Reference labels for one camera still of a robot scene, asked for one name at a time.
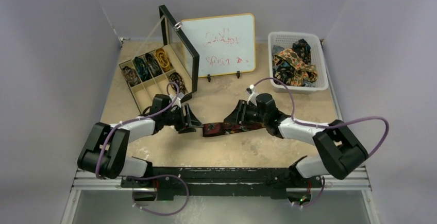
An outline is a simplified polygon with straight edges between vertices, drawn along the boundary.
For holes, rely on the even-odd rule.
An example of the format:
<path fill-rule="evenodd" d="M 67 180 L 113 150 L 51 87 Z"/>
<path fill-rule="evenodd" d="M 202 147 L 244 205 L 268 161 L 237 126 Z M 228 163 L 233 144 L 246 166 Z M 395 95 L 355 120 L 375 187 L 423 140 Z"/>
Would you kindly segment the dark red patterned tie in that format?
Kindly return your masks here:
<path fill-rule="evenodd" d="M 259 122 L 243 122 L 241 124 L 232 124 L 229 122 L 207 123 L 203 125 L 202 134 L 203 137 L 216 137 L 265 128 L 266 126 Z"/>

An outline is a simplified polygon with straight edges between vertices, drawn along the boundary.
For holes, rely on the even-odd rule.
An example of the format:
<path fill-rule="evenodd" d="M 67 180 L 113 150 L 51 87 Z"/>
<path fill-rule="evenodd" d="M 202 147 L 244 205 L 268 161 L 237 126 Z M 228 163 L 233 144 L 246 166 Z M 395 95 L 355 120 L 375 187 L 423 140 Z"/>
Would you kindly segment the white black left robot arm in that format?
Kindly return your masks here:
<path fill-rule="evenodd" d="M 154 180 L 153 172 L 148 170 L 152 164 L 127 156 L 128 144 L 155 135 L 165 126 L 173 127 L 178 133 L 189 133 L 203 124 L 189 105 L 181 105 L 176 96 L 157 94 L 146 114 L 116 124 L 95 123 L 77 166 L 97 177 L 133 177 L 140 187 L 148 187 Z"/>

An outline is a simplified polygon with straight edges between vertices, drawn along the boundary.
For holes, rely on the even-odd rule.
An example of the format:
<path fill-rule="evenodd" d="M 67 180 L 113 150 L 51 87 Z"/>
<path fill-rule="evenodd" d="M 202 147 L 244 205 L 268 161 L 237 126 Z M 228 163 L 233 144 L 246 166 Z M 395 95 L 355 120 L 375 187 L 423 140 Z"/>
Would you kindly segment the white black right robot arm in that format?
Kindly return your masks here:
<path fill-rule="evenodd" d="M 242 126 L 259 124 L 272 136 L 315 146 L 316 156 L 305 156 L 291 165 L 289 179 L 295 186 L 304 185 L 314 176 L 331 175 L 343 180 L 369 157 L 341 120 L 320 124 L 292 119 L 277 108 L 272 95 L 267 93 L 257 95 L 254 103 L 239 100 L 224 121 Z"/>

